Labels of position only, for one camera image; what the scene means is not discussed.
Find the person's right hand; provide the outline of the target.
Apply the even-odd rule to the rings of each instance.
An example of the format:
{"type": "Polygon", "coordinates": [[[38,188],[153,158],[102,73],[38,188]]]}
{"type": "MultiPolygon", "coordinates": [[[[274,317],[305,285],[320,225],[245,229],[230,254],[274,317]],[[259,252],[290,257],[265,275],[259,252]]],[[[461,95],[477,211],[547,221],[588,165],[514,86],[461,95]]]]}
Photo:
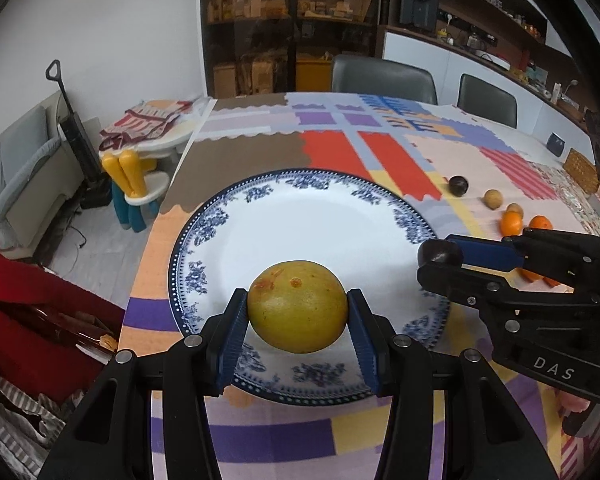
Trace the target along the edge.
{"type": "Polygon", "coordinates": [[[566,413],[562,430],[568,436],[575,437],[590,418],[596,404],[565,391],[557,393],[557,400],[566,413]]]}

